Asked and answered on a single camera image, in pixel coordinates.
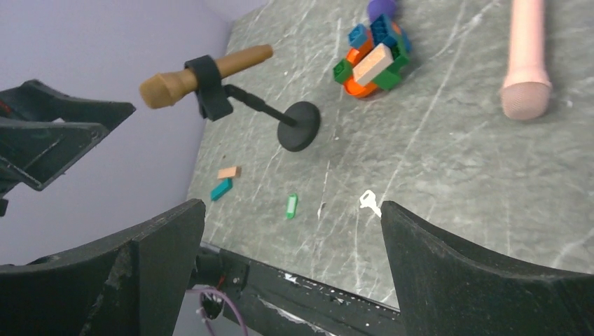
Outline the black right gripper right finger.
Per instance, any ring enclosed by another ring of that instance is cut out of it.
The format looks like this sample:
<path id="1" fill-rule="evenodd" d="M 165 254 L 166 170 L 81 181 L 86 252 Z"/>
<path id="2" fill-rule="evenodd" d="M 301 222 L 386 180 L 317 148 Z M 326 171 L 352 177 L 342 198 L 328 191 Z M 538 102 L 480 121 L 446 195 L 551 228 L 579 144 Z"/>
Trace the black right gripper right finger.
<path id="1" fill-rule="evenodd" d="M 382 235 L 408 335 L 592 335 L 593 276 L 497 253 L 396 202 Z"/>

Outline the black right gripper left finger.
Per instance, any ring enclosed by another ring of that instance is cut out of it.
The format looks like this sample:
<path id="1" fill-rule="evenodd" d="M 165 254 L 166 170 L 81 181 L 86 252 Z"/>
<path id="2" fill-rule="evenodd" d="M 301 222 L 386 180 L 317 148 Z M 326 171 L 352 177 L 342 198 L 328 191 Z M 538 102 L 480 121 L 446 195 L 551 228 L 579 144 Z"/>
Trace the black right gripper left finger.
<path id="1" fill-rule="evenodd" d="M 171 335 L 195 267 L 205 204 L 1 267 L 2 335 Z"/>

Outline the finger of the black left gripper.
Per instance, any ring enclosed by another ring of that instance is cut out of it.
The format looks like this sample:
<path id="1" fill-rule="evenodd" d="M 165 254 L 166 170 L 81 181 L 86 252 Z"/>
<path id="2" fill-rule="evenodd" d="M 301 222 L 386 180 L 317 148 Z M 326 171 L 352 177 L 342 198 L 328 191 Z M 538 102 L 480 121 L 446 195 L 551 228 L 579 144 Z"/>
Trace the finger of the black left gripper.
<path id="1" fill-rule="evenodd" d="M 109 131 L 130 117 L 136 108 L 129 102 L 72 97 L 37 79 L 1 91 L 1 117 L 27 122 L 97 123 Z"/>
<path id="2" fill-rule="evenodd" d="M 2 118 L 1 192 L 19 183 L 43 190 L 108 134 L 97 123 Z"/>

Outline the green plastic key tag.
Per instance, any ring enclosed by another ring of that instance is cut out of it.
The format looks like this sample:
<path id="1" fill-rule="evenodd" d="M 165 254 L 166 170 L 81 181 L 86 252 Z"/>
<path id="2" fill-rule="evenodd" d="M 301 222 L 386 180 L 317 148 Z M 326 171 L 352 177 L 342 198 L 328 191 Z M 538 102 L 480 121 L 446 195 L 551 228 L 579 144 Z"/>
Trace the green plastic key tag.
<path id="1" fill-rule="evenodd" d="M 288 196 L 287 204 L 286 204 L 286 218 L 292 219 L 296 215 L 296 209 L 298 205 L 298 195 L 296 193 L 291 193 Z"/>

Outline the teal wooden block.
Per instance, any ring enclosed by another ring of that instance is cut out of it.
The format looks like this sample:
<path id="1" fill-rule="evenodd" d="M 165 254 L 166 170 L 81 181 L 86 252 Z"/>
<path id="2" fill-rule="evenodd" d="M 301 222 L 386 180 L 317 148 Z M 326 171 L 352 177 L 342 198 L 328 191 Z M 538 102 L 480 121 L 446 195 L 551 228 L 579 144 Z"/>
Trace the teal wooden block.
<path id="1" fill-rule="evenodd" d="M 210 200 L 215 202 L 223 197 L 227 192 L 233 188 L 233 178 L 224 178 L 221 182 L 210 192 Z"/>

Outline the tan wooden block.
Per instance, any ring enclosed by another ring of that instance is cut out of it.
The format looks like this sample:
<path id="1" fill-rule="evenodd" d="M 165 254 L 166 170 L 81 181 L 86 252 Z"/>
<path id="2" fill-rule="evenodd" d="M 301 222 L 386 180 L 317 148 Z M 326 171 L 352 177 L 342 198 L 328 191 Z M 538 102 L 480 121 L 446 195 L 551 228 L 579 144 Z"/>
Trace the tan wooden block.
<path id="1" fill-rule="evenodd" d="M 219 179 L 219 180 L 234 179 L 234 178 L 240 177 L 241 172 L 242 172 L 241 166 L 226 167 L 226 168 L 218 170 L 217 179 Z"/>

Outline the gold microphone on black stand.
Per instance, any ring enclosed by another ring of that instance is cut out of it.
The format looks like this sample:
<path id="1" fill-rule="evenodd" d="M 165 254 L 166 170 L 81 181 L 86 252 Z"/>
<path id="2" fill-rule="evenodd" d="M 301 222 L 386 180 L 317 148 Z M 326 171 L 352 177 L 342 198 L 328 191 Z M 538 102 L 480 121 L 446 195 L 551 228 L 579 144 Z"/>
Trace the gold microphone on black stand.
<path id="1" fill-rule="evenodd" d="M 151 109 L 174 106 L 193 93 L 201 116 L 213 122 L 234 111 L 229 102 L 233 98 L 278 120 L 279 144 L 287 151 L 299 152 L 306 149 L 319 132 L 322 119 L 317 106 L 308 101 L 298 101 L 281 112 L 236 85 L 222 83 L 224 78 L 254 67 L 272 56 L 273 49 L 269 44 L 255 45 L 219 59 L 204 55 L 185 62 L 181 71 L 155 74 L 139 86 L 139 93 Z"/>

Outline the beige wooden pestle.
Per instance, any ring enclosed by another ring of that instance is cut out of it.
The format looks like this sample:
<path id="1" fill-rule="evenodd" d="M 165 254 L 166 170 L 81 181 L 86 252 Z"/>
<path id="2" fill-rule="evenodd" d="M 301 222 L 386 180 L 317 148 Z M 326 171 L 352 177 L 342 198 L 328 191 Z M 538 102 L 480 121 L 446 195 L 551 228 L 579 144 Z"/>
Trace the beige wooden pestle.
<path id="1" fill-rule="evenodd" d="M 507 73 L 500 90 L 504 114 L 513 120 L 542 116 L 552 84 L 545 66 L 545 2 L 511 2 Z"/>

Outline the purple cylinder toy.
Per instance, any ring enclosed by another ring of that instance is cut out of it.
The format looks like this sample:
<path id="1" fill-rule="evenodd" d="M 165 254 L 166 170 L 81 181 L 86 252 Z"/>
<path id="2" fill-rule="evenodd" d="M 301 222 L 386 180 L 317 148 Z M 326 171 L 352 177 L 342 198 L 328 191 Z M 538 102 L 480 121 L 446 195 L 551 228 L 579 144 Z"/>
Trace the purple cylinder toy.
<path id="1" fill-rule="evenodd" d="M 398 11 L 397 0 L 370 0 L 366 7 L 368 19 L 370 22 L 376 20 L 381 15 L 386 15 L 393 20 Z"/>

